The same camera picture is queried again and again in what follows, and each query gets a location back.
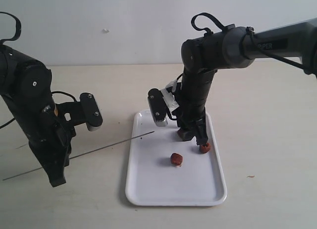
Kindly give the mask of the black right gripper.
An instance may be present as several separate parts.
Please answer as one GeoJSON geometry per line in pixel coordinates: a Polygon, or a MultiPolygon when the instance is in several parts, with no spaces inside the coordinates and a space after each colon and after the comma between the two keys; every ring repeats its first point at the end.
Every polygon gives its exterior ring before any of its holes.
{"type": "Polygon", "coordinates": [[[197,115],[181,114],[177,116],[178,136],[182,141],[191,141],[196,136],[197,145],[208,142],[206,128],[206,110],[197,115]]]}

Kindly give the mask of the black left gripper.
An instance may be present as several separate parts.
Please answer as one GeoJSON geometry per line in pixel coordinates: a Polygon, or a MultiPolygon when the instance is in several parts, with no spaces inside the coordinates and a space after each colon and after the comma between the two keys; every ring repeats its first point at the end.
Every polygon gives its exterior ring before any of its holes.
{"type": "Polygon", "coordinates": [[[55,104],[53,100],[30,100],[27,103],[29,147],[45,170],[52,187],[66,183],[64,170],[69,166],[74,124],[65,119],[66,107],[79,102],[55,104]]]}

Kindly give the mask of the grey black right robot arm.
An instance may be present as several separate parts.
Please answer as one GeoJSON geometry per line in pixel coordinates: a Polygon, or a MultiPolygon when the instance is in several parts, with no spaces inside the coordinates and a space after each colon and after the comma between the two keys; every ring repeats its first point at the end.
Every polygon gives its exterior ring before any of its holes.
{"type": "Polygon", "coordinates": [[[317,73],[317,20],[315,18],[256,33],[252,27],[222,25],[204,13],[221,30],[204,28],[204,36],[182,44],[184,70],[175,98],[179,108],[177,134],[183,141],[196,138],[197,145],[208,141],[205,103],[215,73],[220,69],[246,68],[258,58],[272,58],[317,73]]]}

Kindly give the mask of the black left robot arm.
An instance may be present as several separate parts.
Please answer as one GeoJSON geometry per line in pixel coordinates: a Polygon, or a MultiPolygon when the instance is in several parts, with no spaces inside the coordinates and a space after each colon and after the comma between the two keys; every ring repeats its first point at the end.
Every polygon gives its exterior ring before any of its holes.
{"type": "Polygon", "coordinates": [[[0,95],[28,139],[52,187],[66,183],[73,130],[51,92],[52,72],[26,54],[0,48],[0,95]]]}

